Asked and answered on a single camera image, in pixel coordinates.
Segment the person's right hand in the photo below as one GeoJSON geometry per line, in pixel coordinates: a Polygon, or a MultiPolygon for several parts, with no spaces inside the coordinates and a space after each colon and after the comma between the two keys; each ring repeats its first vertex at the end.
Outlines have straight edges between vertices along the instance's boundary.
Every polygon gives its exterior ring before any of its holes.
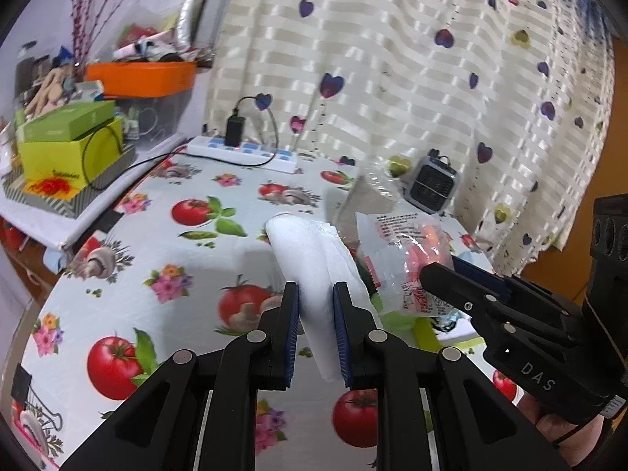
{"type": "MultiPolygon", "coordinates": [[[[528,393],[518,401],[517,408],[549,441],[576,428],[556,414],[543,414],[541,404],[528,393]]],[[[593,451],[603,426],[604,417],[597,416],[579,432],[564,440],[559,446],[559,453],[572,467],[580,464],[593,451]]]]}

